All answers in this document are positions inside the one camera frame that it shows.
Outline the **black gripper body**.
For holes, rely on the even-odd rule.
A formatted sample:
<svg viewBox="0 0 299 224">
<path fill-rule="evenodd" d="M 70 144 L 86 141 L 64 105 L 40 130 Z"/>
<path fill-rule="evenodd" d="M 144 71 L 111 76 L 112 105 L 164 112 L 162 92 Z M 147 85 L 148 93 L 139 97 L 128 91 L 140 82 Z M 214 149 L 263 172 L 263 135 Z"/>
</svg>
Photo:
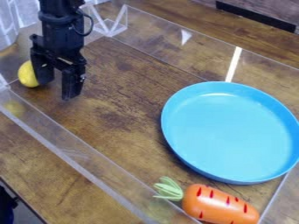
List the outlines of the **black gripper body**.
<svg viewBox="0 0 299 224">
<path fill-rule="evenodd" d="M 84 46 L 84 21 L 43 21 L 42 35 L 31 36 L 34 70 L 60 70 L 75 67 L 84 70 L 87 61 L 80 53 Z"/>
</svg>

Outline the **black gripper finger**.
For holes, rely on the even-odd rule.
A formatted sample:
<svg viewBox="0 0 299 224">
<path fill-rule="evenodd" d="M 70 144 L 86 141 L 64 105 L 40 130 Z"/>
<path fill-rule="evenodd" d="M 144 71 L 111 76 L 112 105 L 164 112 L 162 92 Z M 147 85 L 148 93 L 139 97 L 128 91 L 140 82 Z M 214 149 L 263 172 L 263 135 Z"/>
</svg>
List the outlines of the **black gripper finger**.
<svg viewBox="0 0 299 224">
<path fill-rule="evenodd" d="M 55 78 L 52 60 L 43 55 L 34 55 L 31 60 L 38 83 L 46 85 L 54 81 Z"/>
<path fill-rule="evenodd" d="M 62 99 L 64 101 L 80 95 L 86 80 L 86 74 L 75 67 L 68 67 L 62 71 Z"/>
</svg>

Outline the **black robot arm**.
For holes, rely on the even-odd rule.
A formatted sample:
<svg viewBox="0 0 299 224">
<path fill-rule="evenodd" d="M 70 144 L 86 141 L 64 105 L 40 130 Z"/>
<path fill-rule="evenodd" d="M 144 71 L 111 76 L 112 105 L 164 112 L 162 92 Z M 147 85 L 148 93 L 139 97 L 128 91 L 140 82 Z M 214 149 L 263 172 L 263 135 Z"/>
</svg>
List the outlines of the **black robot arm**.
<svg viewBox="0 0 299 224">
<path fill-rule="evenodd" d="M 80 49 L 94 28 L 92 17 L 80 9 L 84 0 L 39 0 L 42 36 L 31 36 L 31 62 L 39 85 L 55 79 L 62 71 L 62 99 L 78 95 L 86 80 L 86 65 Z"/>
</svg>

